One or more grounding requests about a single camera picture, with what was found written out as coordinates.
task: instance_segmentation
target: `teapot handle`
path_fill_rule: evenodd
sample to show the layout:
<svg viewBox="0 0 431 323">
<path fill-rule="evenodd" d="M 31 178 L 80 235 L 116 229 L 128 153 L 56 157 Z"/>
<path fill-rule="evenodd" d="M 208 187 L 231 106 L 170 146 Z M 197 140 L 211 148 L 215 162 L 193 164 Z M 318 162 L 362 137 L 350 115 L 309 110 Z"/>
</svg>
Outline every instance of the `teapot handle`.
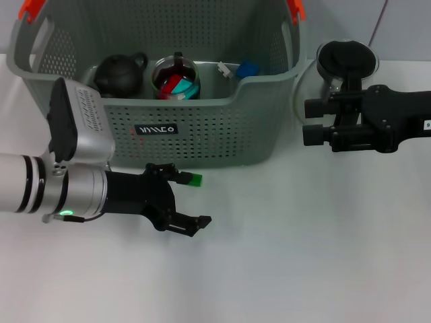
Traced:
<svg viewBox="0 0 431 323">
<path fill-rule="evenodd" d="M 141 71 L 141 73 L 143 73 L 145 71 L 145 68 L 148 65 L 147 55 L 145 55 L 143 52 L 137 52 L 136 54 L 133 54 L 132 56 L 130 56 L 130 59 L 132 59 L 135 62 L 137 59 L 142 59 L 141 64 L 139 64 L 138 62 L 136 62 L 136 63 L 139 65 L 139 70 Z"/>
</svg>

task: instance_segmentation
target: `green led light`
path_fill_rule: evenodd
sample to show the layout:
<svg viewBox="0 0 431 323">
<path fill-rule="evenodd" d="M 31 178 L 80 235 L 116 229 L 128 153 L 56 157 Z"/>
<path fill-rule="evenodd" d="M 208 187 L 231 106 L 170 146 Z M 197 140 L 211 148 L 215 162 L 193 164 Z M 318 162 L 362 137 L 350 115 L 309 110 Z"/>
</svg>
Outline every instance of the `green led light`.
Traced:
<svg viewBox="0 0 431 323">
<path fill-rule="evenodd" d="M 70 210 L 61 211 L 60 215 L 73 215 L 73 211 L 70 211 Z"/>
</svg>

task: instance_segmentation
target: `white table surface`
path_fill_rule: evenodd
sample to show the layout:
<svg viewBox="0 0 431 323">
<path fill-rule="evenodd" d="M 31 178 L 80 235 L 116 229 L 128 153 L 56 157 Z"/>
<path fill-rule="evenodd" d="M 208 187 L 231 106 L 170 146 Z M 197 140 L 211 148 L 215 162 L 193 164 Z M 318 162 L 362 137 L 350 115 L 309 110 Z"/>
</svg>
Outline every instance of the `white table surface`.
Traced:
<svg viewBox="0 0 431 323">
<path fill-rule="evenodd" d="M 422 91 L 430 74 L 382 62 L 374 80 Z M 48 138 L 0 56 L 0 151 L 40 154 Z M 174 185 L 179 211 L 213 217 L 194 238 L 138 215 L 45 225 L 1 213 L 0 322 L 429 322 L 430 162 L 431 139 L 332 153 L 286 122 L 267 162 Z"/>
</svg>

